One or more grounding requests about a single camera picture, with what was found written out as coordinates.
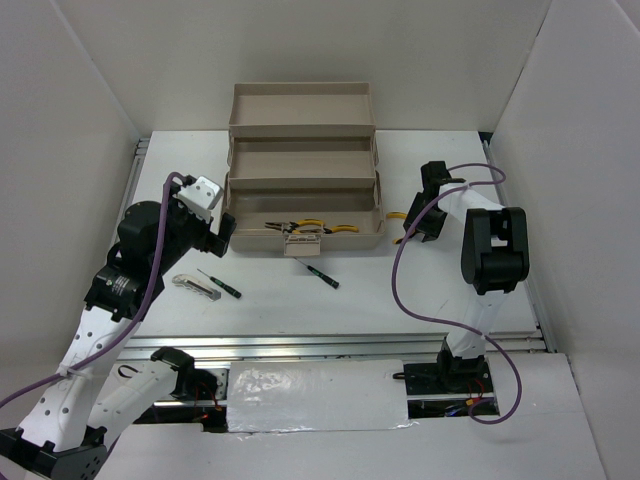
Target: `zip tie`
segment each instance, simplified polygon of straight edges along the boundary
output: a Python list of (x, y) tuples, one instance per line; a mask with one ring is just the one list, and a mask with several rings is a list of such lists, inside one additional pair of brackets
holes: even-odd
[(93, 380), (95, 376), (92, 373), (83, 372), (82, 370), (75, 370), (68, 365), (60, 364), (58, 367), (58, 372), (60, 376), (63, 378), (68, 378), (70, 375), (75, 375), (77, 377), (83, 377), (87, 380)]

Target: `small screwdriver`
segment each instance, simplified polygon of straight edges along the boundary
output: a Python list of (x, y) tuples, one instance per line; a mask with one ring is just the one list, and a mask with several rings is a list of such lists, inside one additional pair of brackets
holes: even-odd
[(209, 280), (211, 280), (213, 283), (218, 285), (225, 292), (227, 292), (229, 295), (233, 295), (236, 298), (240, 298), (242, 296), (242, 294), (239, 291), (237, 291), (235, 288), (230, 287), (229, 285), (227, 285), (226, 283), (222, 282), (221, 280), (218, 280), (216, 277), (212, 277), (211, 275), (207, 275), (206, 273), (204, 273), (199, 268), (197, 270), (200, 273), (202, 273), (205, 277), (207, 277)]
[(296, 257), (293, 257), (293, 258), (295, 258), (301, 264), (303, 264), (305, 267), (307, 267), (307, 270), (309, 270), (311, 273), (313, 273), (316, 277), (320, 278), (327, 285), (329, 285), (329, 286), (331, 286), (331, 287), (333, 287), (335, 289), (337, 289), (340, 286), (340, 284), (338, 282), (336, 282), (333, 278), (331, 278), (329, 275), (325, 275), (320, 270), (313, 268), (311, 265), (307, 265), (302, 260), (299, 260)]

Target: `beige toolbox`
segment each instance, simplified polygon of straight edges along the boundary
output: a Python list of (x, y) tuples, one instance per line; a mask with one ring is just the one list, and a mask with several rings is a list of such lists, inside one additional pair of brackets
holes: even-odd
[[(374, 248), (384, 235), (368, 83), (237, 84), (228, 163), (223, 208), (237, 252), (311, 256)], [(304, 219), (326, 228), (265, 226)], [(339, 225), (358, 231), (328, 233)]]

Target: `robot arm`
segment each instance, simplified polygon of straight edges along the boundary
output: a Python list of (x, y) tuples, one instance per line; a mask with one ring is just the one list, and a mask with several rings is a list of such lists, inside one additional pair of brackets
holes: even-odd
[[(145, 314), (145, 292), (153, 301), (164, 289), (166, 273), (191, 248), (222, 257), (235, 229), (235, 219), (223, 215), (218, 234), (210, 231), (211, 210), (222, 189), (205, 177), (172, 183), (164, 225), (164, 247), (155, 285), (149, 285), (160, 229), (161, 205), (140, 202), (125, 212), (118, 225), (119, 243), (109, 251), (85, 297), (86, 309), (58, 374), (17, 429), (0, 432), (0, 454), (27, 470), (52, 479), (94, 478), (107, 449), (153, 401), (171, 394), (188, 396), (195, 383), (212, 391), (217, 382), (194, 368), (193, 358), (174, 349), (160, 349), (127, 384), (95, 404), (109, 372)], [(124, 338), (117, 345), (113, 342)], [(100, 353), (87, 365), (72, 366)]]
[[(424, 191), (418, 193), (405, 220), (405, 230), (438, 195), (464, 180), (452, 178), (444, 162), (429, 162), (421, 169)], [(462, 277), (469, 287), (469, 303), (462, 323), (489, 334), (507, 294), (529, 273), (527, 224), (524, 210), (505, 208), (472, 189), (444, 197), (416, 228), (424, 241), (440, 235), (447, 215), (462, 223)], [(484, 368), (485, 340), (468, 330), (456, 329), (444, 340), (438, 355), (443, 380), (463, 382)]]

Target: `clear plastic cover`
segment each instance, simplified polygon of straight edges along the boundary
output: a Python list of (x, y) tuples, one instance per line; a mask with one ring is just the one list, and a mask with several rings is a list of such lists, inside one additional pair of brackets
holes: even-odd
[(387, 430), (410, 424), (400, 360), (231, 364), (230, 432)]

